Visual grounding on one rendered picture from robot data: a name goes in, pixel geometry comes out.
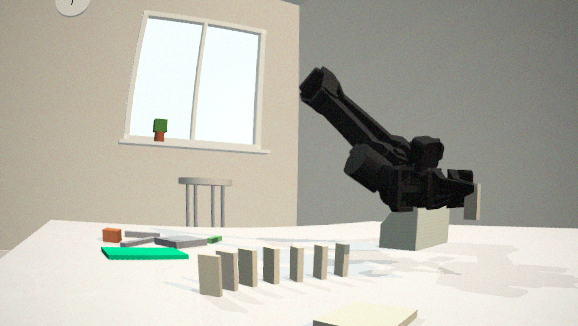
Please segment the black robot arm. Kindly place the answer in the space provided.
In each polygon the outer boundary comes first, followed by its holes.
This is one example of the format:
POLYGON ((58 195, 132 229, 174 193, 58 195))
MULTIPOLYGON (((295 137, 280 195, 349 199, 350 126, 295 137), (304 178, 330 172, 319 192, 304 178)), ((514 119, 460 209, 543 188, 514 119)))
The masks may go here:
POLYGON ((389 173, 393 166, 415 167, 410 179, 418 178, 418 170, 438 167, 445 146, 439 138, 391 135, 375 119, 347 97, 335 75, 326 67, 314 70, 299 89, 301 101, 323 115, 353 146, 344 173, 354 181, 379 192, 388 205, 389 173))

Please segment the orange block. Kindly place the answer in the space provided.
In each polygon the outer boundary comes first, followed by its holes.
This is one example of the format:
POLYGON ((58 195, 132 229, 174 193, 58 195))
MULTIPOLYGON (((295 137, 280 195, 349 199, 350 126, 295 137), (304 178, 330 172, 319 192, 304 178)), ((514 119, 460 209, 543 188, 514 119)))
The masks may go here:
POLYGON ((103 232, 102 238, 104 242, 120 243, 120 241, 122 241, 121 236, 122 229, 106 228, 103 229, 102 232, 103 232))

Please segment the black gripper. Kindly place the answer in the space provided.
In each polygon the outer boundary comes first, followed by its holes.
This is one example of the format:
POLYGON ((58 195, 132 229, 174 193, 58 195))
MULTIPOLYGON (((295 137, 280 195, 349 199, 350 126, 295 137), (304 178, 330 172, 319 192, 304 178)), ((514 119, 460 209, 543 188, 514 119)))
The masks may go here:
POLYGON ((446 178, 439 168, 429 167, 418 170, 416 179, 410 179, 410 171, 415 167, 393 166, 389 173, 388 205, 392 212, 413 212, 414 207, 464 207, 464 197, 474 192, 472 170, 447 169, 446 178))

